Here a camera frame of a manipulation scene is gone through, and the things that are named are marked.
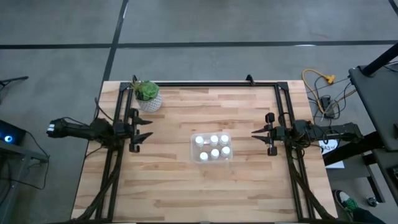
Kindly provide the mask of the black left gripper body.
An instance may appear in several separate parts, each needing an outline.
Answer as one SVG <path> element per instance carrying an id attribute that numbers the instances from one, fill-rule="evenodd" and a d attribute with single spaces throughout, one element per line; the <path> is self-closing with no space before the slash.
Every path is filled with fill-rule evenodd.
<path id="1" fill-rule="evenodd" d="M 139 130 L 137 128 L 137 122 L 139 119 L 139 111 L 135 108 L 130 108 L 128 112 L 128 118 L 131 118 L 131 122 L 118 122 L 115 127 L 115 135 L 119 139 L 130 139 L 129 151 L 139 152 Z"/>

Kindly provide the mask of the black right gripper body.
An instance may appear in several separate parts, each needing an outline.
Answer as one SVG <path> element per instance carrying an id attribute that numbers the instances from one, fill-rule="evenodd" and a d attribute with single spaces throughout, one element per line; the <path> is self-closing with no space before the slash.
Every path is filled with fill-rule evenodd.
<path id="1" fill-rule="evenodd" d="M 275 121 L 275 114 L 274 113 L 267 113 L 265 115 L 265 122 L 266 125 L 270 126 L 270 130 L 267 131 L 267 137 L 270 137 L 269 148 L 267 149 L 267 154 L 269 156 L 276 156 L 277 155 L 277 147 L 275 146 L 275 141 L 284 141 L 286 137 L 286 128 L 283 126 L 273 126 L 273 122 Z"/>

